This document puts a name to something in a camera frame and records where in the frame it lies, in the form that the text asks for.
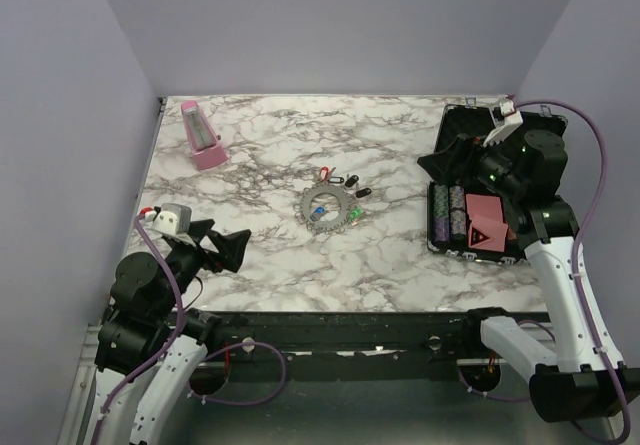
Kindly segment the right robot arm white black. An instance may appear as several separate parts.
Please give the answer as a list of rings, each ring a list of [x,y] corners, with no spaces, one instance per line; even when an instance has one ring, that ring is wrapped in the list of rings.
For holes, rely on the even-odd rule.
[[[505,359],[549,423],[611,417],[639,395],[639,371],[625,364],[591,290],[575,214],[556,193],[567,161],[562,137],[540,129],[525,132],[513,156],[460,134],[417,160],[439,185],[481,185],[501,198],[542,289],[555,347],[542,345],[507,315],[464,327],[460,344],[471,356],[492,350]]]

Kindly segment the metal disc with key rings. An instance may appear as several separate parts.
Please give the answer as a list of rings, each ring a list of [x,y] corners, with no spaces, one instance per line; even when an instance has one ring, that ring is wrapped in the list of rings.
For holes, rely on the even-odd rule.
[[[327,213],[318,214],[320,197],[328,197],[337,202],[336,215],[331,220],[323,219]],[[357,208],[356,199],[342,186],[321,182],[304,189],[296,205],[297,219],[309,232],[314,234],[338,233],[345,229]]]

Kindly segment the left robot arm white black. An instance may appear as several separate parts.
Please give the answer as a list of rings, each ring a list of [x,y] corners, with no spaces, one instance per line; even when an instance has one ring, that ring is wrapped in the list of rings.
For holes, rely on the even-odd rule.
[[[88,444],[155,444],[203,360],[222,349],[222,320],[185,305],[200,271],[239,271],[251,232],[223,235],[211,219],[161,224],[161,211],[134,221],[145,251],[117,265],[98,332],[96,390]]]

